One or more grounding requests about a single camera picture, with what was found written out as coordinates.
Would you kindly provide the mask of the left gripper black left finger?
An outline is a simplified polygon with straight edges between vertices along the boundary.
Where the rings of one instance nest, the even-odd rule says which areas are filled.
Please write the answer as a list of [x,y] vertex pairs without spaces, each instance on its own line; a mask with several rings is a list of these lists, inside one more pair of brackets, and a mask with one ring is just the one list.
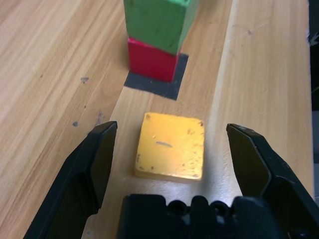
[[104,200],[117,128],[116,121],[94,127],[66,158],[24,238],[81,238]]

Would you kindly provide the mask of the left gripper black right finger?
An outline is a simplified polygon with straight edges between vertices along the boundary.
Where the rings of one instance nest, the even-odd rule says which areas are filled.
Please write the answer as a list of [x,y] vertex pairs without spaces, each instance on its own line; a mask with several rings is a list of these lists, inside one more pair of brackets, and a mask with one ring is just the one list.
[[226,127],[234,173],[243,196],[261,197],[287,239],[317,239],[319,208],[291,167],[252,129]]

